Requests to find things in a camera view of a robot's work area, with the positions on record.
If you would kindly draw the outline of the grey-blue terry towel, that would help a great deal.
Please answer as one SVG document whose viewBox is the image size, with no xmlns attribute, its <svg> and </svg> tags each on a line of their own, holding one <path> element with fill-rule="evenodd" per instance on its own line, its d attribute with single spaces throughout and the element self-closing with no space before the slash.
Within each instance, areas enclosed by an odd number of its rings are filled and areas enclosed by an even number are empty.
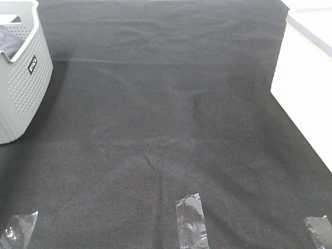
<svg viewBox="0 0 332 249">
<path fill-rule="evenodd" d="M 8 31 L 1 25 L 1 52 L 4 52 L 8 58 L 12 59 L 14 55 L 19 51 L 24 43 L 24 40 L 17 37 L 12 32 Z"/>
</svg>

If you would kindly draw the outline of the black table cloth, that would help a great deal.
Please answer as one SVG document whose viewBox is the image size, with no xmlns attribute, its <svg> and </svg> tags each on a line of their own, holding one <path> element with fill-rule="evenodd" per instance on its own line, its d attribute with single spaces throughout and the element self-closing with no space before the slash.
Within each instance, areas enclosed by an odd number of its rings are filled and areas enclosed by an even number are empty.
<svg viewBox="0 0 332 249">
<path fill-rule="evenodd" d="M 30 248 L 178 248 L 198 193 L 210 248 L 315 248 L 331 173 L 271 95 L 281 1 L 40 1 L 52 78 L 1 147 L 1 229 Z"/>
</svg>

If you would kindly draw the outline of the clear tape strip middle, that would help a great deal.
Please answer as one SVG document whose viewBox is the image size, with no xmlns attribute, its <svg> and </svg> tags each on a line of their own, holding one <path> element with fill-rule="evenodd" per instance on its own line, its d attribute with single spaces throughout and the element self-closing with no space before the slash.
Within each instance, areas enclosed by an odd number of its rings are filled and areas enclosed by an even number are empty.
<svg viewBox="0 0 332 249">
<path fill-rule="evenodd" d="M 199 193 L 176 201 L 180 248 L 209 248 L 205 218 Z"/>
</svg>

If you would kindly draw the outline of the clear tape strip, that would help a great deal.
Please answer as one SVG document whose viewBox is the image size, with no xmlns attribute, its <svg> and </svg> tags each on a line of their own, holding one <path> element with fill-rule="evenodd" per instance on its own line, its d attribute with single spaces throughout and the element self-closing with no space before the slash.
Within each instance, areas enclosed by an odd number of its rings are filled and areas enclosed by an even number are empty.
<svg viewBox="0 0 332 249">
<path fill-rule="evenodd" d="M 331 248 L 331 223 L 326 215 L 304 219 L 313 243 L 318 249 Z"/>
<path fill-rule="evenodd" d="M 199 193 L 176 201 L 180 248 L 209 248 L 205 218 Z"/>
<path fill-rule="evenodd" d="M 13 215 L 1 236 L 2 249 L 27 249 L 38 217 L 38 211 L 29 215 Z"/>
</svg>

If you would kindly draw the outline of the white box with grey rim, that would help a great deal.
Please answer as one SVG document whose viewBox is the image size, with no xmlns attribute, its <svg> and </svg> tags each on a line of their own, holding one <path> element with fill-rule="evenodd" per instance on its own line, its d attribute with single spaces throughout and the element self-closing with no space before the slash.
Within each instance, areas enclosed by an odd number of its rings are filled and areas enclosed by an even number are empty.
<svg viewBox="0 0 332 249">
<path fill-rule="evenodd" d="M 271 94 L 331 169 L 331 7 L 291 9 Z"/>
</svg>

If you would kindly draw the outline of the grey perforated laundry basket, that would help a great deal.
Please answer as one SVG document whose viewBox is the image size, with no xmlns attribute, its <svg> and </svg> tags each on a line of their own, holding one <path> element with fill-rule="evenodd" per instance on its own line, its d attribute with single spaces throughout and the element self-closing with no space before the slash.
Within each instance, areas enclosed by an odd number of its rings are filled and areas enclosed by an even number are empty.
<svg viewBox="0 0 332 249">
<path fill-rule="evenodd" d="M 36 114 L 52 75 L 53 64 L 38 15 L 38 1 L 1 1 L 1 29 L 20 39 L 9 56 L 1 50 L 1 144 L 17 140 Z"/>
</svg>

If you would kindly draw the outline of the clear tape strip left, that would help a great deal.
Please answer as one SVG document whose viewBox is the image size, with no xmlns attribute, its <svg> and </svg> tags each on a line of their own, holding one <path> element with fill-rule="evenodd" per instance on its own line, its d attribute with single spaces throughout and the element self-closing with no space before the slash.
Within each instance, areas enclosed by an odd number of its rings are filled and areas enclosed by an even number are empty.
<svg viewBox="0 0 332 249">
<path fill-rule="evenodd" d="M 13 215 L 1 236 L 2 249 L 27 249 L 38 217 L 38 211 L 29 215 Z"/>
</svg>

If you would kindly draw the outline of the clear tape strip right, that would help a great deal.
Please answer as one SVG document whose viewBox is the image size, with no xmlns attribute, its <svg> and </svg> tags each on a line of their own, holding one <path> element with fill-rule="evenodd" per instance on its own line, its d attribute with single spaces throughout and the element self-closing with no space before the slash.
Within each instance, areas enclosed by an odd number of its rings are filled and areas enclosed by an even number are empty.
<svg viewBox="0 0 332 249">
<path fill-rule="evenodd" d="M 313 243 L 318 249 L 331 248 L 331 223 L 326 215 L 304 219 Z"/>
</svg>

